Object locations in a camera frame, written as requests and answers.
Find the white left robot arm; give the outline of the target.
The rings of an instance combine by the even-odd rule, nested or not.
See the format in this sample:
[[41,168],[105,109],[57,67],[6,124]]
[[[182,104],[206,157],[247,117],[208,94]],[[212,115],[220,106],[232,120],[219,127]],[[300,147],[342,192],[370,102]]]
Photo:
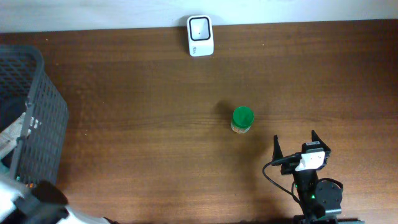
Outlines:
[[66,196],[50,182],[24,185],[8,177],[24,118],[22,113],[1,131],[1,223],[114,223],[105,217],[92,217],[72,209]]

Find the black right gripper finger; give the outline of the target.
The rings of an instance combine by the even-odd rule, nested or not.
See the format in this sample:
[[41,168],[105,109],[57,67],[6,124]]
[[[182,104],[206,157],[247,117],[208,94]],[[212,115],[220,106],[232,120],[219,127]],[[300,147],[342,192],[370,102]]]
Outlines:
[[280,148],[279,138],[277,135],[273,137],[273,155],[272,155],[272,166],[279,166],[283,159],[283,153]]
[[331,153],[331,149],[320,139],[320,137],[314,130],[311,131],[311,135],[312,135],[312,141],[313,142],[318,141],[320,146],[324,149],[325,155],[329,156]]

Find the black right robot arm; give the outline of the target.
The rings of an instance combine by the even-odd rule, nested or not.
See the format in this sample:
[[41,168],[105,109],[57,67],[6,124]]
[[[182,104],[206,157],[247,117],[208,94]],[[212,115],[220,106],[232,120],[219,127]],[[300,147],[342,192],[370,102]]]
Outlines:
[[[311,132],[311,141],[302,144],[300,152],[284,156],[278,136],[273,137],[272,160],[264,165],[264,177],[288,193],[300,205],[301,215],[293,217],[294,223],[362,223],[358,219],[339,219],[342,213],[343,184],[331,178],[319,178],[317,172],[327,165],[331,149],[320,139],[315,131]],[[279,166],[282,175],[292,175],[294,181],[289,190],[274,182],[266,168]]]

